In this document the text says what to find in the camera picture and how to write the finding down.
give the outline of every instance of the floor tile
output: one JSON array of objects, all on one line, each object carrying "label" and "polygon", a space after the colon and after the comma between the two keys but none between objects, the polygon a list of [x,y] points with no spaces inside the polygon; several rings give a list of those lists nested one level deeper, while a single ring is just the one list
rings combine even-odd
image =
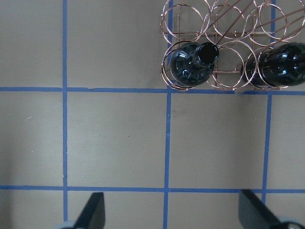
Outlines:
[{"label": "floor tile", "polygon": [[0,86],[62,87],[62,1],[0,2]]},{"label": "floor tile", "polygon": [[62,185],[62,94],[0,92],[0,185]]},{"label": "floor tile", "polygon": [[62,192],[0,190],[1,228],[53,228],[62,222]]},{"label": "floor tile", "polygon": [[68,3],[68,85],[165,88],[163,0]]},{"label": "floor tile", "polygon": [[[69,219],[75,220],[91,192],[69,192]],[[156,229],[163,226],[163,193],[106,192],[105,229]]]},{"label": "floor tile", "polygon": [[173,94],[170,187],[261,188],[266,101]]},{"label": "floor tile", "polygon": [[243,227],[238,220],[238,194],[171,193],[168,229]]},{"label": "floor tile", "polygon": [[68,96],[70,186],[164,186],[166,94]]},{"label": "floor tile", "polygon": [[305,188],[302,96],[273,96],[268,188]]},{"label": "floor tile", "polygon": [[266,204],[277,217],[305,225],[305,194],[267,194]]}]

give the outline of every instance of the blue tape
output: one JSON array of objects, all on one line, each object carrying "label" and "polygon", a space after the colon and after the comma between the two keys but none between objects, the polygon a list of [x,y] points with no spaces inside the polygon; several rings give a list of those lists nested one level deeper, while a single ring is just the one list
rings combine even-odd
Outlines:
[{"label": "blue tape", "polygon": [[[85,87],[0,87],[3,92],[100,92],[100,93],[156,93],[165,94],[162,88],[85,88]],[[191,89],[186,92],[172,90],[172,94],[234,94],[234,91],[218,91],[210,89]],[[305,95],[305,91],[246,91],[240,94],[272,94],[272,95]]]},{"label": "blue tape", "polygon": [[62,119],[63,119],[63,220],[68,220],[68,154],[67,154],[67,141],[68,141],[68,108],[67,108],[67,35],[68,35],[68,2],[63,0],[62,2]]},{"label": "blue tape", "polygon": [[[173,6],[173,0],[170,0],[168,7]],[[168,28],[173,31],[173,11],[169,11]],[[173,42],[171,34],[167,36],[170,42]],[[167,102],[166,102],[166,140],[165,140],[165,167],[164,167],[164,200],[163,200],[163,229],[167,229],[168,219],[168,194],[169,194],[169,167],[170,167],[170,140],[171,140],[171,106],[172,106],[172,90],[167,87]]]},{"label": "blue tape", "polygon": [[[19,186],[0,185],[0,190],[39,190],[39,191],[63,191],[62,186]],[[92,192],[158,192],[164,193],[164,188],[157,187],[67,187],[68,191],[92,191]],[[305,189],[252,189],[254,193],[267,194],[305,194]],[[168,193],[238,193],[239,189],[226,188],[169,188]]]},{"label": "blue tape", "polygon": [[262,184],[262,189],[263,189],[262,201],[264,203],[266,202],[266,190],[267,190],[267,178],[268,178],[271,111],[272,111],[272,95],[268,95],[266,133],[265,133],[265,151],[264,151],[264,170],[263,170],[263,184]]},{"label": "blue tape", "polygon": [[[276,0],[272,0],[272,4],[276,5]],[[271,20],[275,19],[275,7],[271,7]],[[272,33],[272,36],[275,36],[275,21],[271,23],[270,25],[270,31]],[[273,38],[270,38],[270,42],[274,42],[275,40]]]}]

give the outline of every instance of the wine rack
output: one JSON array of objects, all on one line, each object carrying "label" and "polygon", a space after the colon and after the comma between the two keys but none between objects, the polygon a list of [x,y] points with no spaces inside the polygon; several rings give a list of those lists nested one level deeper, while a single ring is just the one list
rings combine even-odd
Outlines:
[{"label": "wine rack", "polygon": [[[220,57],[222,52],[229,53],[228,69],[221,69],[222,63],[219,60],[206,82],[212,88],[235,90],[250,85],[253,90],[281,90],[287,87],[268,84],[258,69],[258,61],[262,52],[290,42],[305,27],[303,0],[292,0],[293,10],[275,5],[271,0],[264,0],[261,4],[255,0],[215,0],[212,4],[201,0],[200,3],[199,7],[195,7],[189,0],[167,0],[163,7],[160,34],[168,42],[169,48],[162,60],[161,75],[169,87],[179,91],[194,88],[178,83],[171,74],[168,63],[171,54],[184,42],[202,40],[216,44]],[[190,11],[199,22],[195,31],[188,30],[188,25],[193,26],[193,21],[187,21]],[[275,23],[278,23],[279,28],[275,28]],[[246,63],[250,58],[255,59],[255,71],[248,75]],[[238,63],[230,64],[231,60],[238,60]],[[257,73],[264,85],[251,83]]]}]

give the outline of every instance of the gray floor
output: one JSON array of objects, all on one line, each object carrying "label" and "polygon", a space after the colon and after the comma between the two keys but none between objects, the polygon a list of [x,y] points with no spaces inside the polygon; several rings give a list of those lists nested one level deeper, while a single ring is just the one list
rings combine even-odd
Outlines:
[{"label": "gray floor", "polygon": [[104,191],[106,229],[241,229],[241,188],[305,224],[305,86],[167,90],[164,2],[0,1],[1,228],[75,220]]}]

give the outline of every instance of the bottle lip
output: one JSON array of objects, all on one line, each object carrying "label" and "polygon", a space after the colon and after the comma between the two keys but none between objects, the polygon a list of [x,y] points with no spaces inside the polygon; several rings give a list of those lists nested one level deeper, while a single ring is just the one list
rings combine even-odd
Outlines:
[{"label": "bottle lip", "polygon": [[211,42],[201,44],[195,54],[200,65],[210,66],[216,63],[219,57],[219,49]]}]

